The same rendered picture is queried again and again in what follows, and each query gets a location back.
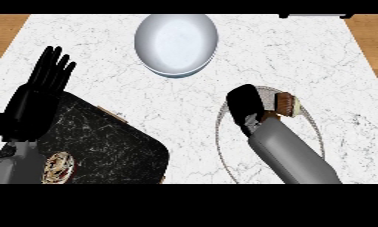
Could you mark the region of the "brown sweet potato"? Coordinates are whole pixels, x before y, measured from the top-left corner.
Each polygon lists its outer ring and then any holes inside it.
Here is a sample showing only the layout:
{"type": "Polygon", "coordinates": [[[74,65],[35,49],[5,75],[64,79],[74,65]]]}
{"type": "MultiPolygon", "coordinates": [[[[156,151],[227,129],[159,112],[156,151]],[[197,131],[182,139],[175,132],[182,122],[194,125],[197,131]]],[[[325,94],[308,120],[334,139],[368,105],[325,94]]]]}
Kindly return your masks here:
{"type": "Polygon", "coordinates": [[[299,98],[289,92],[275,94],[274,109],[265,111],[263,120],[268,118],[281,119],[281,117],[294,118],[302,114],[302,103],[299,98]]]}

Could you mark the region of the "black marble cutting board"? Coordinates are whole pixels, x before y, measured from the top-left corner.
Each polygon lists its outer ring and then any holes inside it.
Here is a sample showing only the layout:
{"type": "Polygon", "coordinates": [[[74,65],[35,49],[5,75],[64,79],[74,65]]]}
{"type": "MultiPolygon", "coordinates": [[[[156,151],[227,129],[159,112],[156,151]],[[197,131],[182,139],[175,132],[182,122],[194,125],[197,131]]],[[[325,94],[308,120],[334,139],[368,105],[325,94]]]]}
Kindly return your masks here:
{"type": "Polygon", "coordinates": [[[69,92],[38,145],[46,157],[58,152],[73,155],[71,184],[159,184],[163,180],[170,159],[163,143],[69,92]]]}

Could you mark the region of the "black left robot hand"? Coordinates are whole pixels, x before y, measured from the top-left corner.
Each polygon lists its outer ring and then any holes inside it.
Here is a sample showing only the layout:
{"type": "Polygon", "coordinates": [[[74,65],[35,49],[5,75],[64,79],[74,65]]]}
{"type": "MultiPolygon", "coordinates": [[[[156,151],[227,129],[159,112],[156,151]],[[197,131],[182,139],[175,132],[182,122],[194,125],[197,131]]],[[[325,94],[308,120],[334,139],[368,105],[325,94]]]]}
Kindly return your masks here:
{"type": "Polygon", "coordinates": [[[63,55],[61,46],[46,47],[29,81],[18,87],[0,113],[0,137],[5,142],[35,141],[49,131],[76,65],[70,55],[63,55]]]}

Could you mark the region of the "white bowl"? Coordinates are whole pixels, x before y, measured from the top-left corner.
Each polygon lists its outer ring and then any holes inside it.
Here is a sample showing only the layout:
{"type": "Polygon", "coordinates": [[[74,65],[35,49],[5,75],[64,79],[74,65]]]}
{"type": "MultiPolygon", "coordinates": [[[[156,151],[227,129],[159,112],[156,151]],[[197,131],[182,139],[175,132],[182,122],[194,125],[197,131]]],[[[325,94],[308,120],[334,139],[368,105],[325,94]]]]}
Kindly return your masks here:
{"type": "Polygon", "coordinates": [[[135,50],[160,76],[184,78],[212,62],[219,32],[206,14],[151,14],[135,33],[135,50]]]}

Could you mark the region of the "red rimmed can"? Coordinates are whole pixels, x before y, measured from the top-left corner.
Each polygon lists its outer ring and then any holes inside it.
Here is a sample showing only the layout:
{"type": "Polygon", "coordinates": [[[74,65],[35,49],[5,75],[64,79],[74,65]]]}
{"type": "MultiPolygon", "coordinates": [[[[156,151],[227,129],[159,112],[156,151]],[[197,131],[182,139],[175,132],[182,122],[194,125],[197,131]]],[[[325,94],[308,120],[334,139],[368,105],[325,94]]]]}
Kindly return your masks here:
{"type": "Polygon", "coordinates": [[[76,159],[63,151],[55,153],[46,160],[43,169],[43,184],[67,184],[76,173],[76,159]]]}

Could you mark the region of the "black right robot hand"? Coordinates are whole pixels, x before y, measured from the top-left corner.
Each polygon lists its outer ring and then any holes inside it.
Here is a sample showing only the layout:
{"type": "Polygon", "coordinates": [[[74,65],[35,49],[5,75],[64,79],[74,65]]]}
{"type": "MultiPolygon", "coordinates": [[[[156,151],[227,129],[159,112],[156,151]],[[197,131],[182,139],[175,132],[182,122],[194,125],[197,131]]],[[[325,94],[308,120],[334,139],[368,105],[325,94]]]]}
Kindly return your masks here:
{"type": "Polygon", "coordinates": [[[235,88],[227,95],[227,102],[235,124],[250,137],[269,117],[256,86],[246,84],[235,88]]]}

